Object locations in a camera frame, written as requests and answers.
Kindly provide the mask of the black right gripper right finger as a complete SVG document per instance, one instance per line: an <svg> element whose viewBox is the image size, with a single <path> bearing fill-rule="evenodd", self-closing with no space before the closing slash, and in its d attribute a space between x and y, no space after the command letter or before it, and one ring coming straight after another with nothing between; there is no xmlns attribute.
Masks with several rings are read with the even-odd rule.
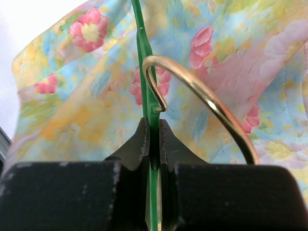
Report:
<svg viewBox="0 0 308 231"><path fill-rule="evenodd" d="M209 164L160 120L162 230L305 231L308 212L277 166Z"/></svg>

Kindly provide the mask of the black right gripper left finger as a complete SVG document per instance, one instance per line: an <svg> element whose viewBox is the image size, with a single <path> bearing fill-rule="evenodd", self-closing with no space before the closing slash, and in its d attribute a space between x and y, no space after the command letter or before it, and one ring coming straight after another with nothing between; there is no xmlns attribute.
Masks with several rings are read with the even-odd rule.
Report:
<svg viewBox="0 0 308 231"><path fill-rule="evenodd" d="M0 181L3 231L145 231L150 127L103 161L20 162Z"/></svg>

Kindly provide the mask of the green plastic hanger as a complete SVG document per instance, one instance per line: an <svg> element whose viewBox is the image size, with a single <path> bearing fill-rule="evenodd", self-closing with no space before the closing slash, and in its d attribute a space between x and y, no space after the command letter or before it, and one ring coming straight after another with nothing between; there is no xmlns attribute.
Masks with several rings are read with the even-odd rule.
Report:
<svg viewBox="0 0 308 231"><path fill-rule="evenodd" d="M150 230L162 230L162 193L159 169L159 117L167 110L167 102L156 83L155 68L158 66L180 80L187 86L220 120L232 135L241 149L247 164L259 164L257 152L244 132L239 121L218 98L218 96L194 74L179 63L160 55L153 55L147 38L141 5L138 0L132 1L137 25L137 50L141 77L141 93L143 115L150 126L150 167L148 174L149 186L149 222Z"/></svg>

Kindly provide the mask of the floral pastel skirt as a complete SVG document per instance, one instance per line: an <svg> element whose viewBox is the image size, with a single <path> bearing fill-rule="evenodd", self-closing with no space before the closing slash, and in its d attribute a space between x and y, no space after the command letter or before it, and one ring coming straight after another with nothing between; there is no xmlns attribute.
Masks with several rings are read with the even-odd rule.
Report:
<svg viewBox="0 0 308 231"><path fill-rule="evenodd" d="M308 196L308 3L142 0L153 54L201 79L254 143ZM14 59L21 110L5 168L100 161L142 117L137 26L129 0L89 0Z"/></svg>

